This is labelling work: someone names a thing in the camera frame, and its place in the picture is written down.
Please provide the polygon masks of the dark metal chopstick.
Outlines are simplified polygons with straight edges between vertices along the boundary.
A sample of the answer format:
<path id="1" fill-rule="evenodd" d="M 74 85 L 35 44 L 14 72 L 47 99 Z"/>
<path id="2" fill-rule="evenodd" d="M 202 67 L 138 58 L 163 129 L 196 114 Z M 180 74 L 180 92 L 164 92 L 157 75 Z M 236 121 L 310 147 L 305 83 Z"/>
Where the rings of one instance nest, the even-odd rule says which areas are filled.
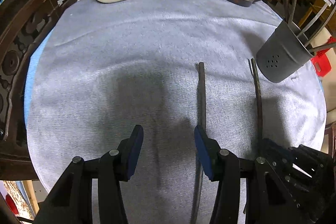
<path id="1" fill-rule="evenodd" d="M 206 128 L 206 78 L 204 62 L 197 64 L 198 70 L 198 88 L 197 88 L 197 107 L 198 107 L 198 125 Z M 193 194 L 193 205 L 191 210 L 190 223 L 197 223 L 199 204 L 201 200 L 203 184 L 203 167 L 196 153 L 195 162 L 195 183 Z"/>

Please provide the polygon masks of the grey utensil holder cup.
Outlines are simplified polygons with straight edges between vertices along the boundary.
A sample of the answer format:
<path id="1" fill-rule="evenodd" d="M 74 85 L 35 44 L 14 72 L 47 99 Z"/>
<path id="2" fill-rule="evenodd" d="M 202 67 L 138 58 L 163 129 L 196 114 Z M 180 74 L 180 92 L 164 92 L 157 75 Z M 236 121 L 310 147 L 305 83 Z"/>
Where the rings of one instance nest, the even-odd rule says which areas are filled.
<path id="1" fill-rule="evenodd" d="M 257 66 L 270 82 L 280 83 L 313 57 L 305 46 L 308 38 L 300 32 L 283 20 L 256 53 Z"/>

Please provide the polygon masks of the grey table cloth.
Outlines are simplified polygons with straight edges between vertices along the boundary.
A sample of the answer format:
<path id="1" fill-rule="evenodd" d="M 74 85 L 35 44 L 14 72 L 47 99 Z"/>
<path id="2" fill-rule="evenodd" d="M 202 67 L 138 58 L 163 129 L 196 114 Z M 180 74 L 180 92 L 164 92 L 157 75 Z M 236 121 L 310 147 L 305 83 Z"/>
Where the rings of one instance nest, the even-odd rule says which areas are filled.
<path id="1" fill-rule="evenodd" d="M 250 59 L 281 23 L 264 2 L 79 0 L 31 56 L 27 143 L 51 190 L 72 158 L 101 157 L 130 136 L 144 140 L 121 186 L 130 223 L 189 223 L 192 214 L 200 62 L 206 131 L 236 156 L 256 157 Z"/>

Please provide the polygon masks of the red plastic child chair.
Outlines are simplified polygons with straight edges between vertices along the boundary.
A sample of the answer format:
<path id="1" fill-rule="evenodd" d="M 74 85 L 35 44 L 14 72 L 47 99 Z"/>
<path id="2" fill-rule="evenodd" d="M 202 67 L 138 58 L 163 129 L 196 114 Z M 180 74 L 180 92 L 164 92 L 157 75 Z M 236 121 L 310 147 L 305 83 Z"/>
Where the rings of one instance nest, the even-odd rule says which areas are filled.
<path id="1" fill-rule="evenodd" d="M 318 51 L 310 60 L 318 77 L 323 78 L 335 71 L 335 48 Z"/>

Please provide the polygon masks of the dark carved wooden sideboard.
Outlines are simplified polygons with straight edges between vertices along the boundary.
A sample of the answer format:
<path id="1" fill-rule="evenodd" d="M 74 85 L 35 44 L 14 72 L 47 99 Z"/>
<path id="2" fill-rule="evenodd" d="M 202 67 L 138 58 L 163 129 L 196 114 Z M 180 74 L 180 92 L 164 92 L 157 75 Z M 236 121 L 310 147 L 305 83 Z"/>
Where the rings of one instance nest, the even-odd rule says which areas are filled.
<path id="1" fill-rule="evenodd" d="M 77 0 L 1 4 L 1 180 L 36 180 L 27 147 L 24 91 L 32 54 Z"/>

